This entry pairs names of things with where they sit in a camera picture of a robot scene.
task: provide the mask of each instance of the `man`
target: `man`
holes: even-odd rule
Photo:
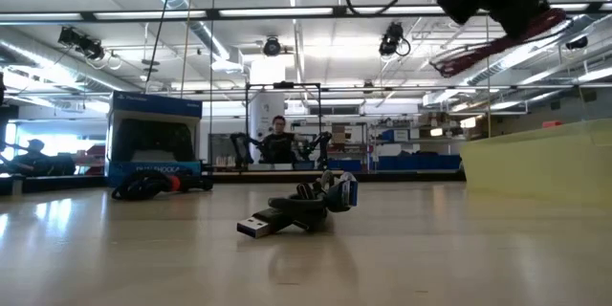
[[[28,153],[16,156],[12,161],[0,156],[0,160],[4,162],[3,169],[7,169],[10,173],[19,173],[27,176],[46,175],[48,167],[44,162],[49,157],[42,154],[41,151],[45,147],[45,143],[39,139],[30,140],[28,144]]]
[[[282,116],[276,116],[272,120],[273,133],[268,135],[262,145],[269,152],[270,157],[265,163],[268,164],[293,164],[296,161],[293,151],[294,144],[298,142],[308,142],[307,139],[301,138],[294,133],[286,133],[285,126],[287,122]]]

